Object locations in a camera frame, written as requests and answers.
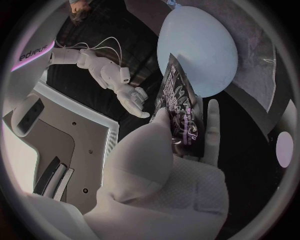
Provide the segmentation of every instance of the white balloon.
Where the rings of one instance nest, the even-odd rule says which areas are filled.
[[[238,68],[238,52],[229,32],[196,7],[178,7],[163,22],[157,45],[163,75],[170,53],[180,62],[195,93],[203,98],[223,91]]]

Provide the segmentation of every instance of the pink circular light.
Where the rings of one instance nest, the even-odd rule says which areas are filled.
[[[294,142],[292,136],[283,131],[279,134],[276,143],[277,160],[283,168],[289,166],[293,156]]]

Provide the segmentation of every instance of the person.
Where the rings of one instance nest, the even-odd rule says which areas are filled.
[[[90,2],[91,0],[69,0],[71,6],[70,19],[76,26],[91,13]]]

